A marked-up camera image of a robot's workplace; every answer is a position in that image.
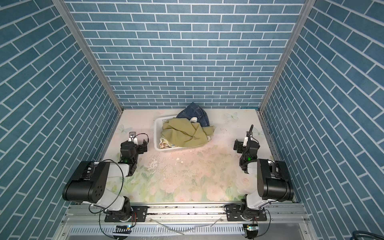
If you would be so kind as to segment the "olive green skirt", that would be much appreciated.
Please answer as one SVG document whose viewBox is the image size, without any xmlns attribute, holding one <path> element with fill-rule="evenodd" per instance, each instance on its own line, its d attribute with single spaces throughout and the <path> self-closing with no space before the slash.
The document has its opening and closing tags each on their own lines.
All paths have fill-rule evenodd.
<svg viewBox="0 0 384 240">
<path fill-rule="evenodd" d="M 173 118 L 163 123 L 162 138 L 178 147 L 199 147 L 212 139 L 215 129 L 215 126 L 202 127 L 198 122 Z"/>
</svg>

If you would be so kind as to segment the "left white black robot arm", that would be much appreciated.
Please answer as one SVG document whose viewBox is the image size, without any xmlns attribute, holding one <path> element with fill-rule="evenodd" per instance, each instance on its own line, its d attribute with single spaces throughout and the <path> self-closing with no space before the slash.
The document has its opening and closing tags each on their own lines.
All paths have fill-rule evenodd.
<svg viewBox="0 0 384 240">
<path fill-rule="evenodd" d="M 132 177 L 137 169 L 139 155 L 148 151 L 149 139 L 138 144 L 138 134 L 130 132 L 127 141 L 121 143 L 119 160 L 101 162 L 82 161 L 64 187 L 62 196 L 69 202 L 86 202 L 99 207 L 98 214 L 104 213 L 106 223 L 145 222 L 147 206 L 131 206 L 128 197 L 122 195 L 124 183 L 117 194 L 106 189 L 107 181 Z"/>
</svg>

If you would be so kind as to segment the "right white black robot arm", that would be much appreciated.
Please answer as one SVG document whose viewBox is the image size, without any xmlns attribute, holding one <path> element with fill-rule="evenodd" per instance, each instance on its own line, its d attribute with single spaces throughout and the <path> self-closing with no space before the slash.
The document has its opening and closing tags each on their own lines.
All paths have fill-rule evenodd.
<svg viewBox="0 0 384 240">
<path fill-rule="evenodd" d="M 294 187 L 287 164 L 258 157 L 261 145 L 253 137 L 253 128 L 251 125 L 242 142 L 234 142 L 234 150 L 241 154 L 239 166 L 242 171 L 257 176 L 257 191 L 246 194 L 240 204 L 240 216 L 246 221 L 263 220 L 265 206 L 294 198 Z"/>
</svg>

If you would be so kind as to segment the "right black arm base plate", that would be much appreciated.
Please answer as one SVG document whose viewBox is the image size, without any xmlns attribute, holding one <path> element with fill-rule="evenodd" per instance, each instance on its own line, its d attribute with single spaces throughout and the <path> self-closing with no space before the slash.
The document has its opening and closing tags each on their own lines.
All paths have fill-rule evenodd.
<svg viewBox="0 0 384 240">
<path fill-rule="evenodd" d="M 238 204 L 225 205 L 224 211 L 227 214 L 228 222 L 239 222 L 239 221 L 263 222 L 267 220 L 265 211 L 251 210 L 248 207 L 244 207 Z"/>
</svg>

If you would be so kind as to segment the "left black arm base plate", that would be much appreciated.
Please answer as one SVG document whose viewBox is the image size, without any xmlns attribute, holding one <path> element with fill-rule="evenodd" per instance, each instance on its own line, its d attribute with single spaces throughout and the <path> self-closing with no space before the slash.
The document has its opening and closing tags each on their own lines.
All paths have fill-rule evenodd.
<svg viewBox="0 0 384 240">
<path fill-rule="evenodd" d="M 144 222 L 147 217 L 148 206 L 131 206 L 120 211 L 106 211 L 106 223 L 137 223 Z"/>
</svg>

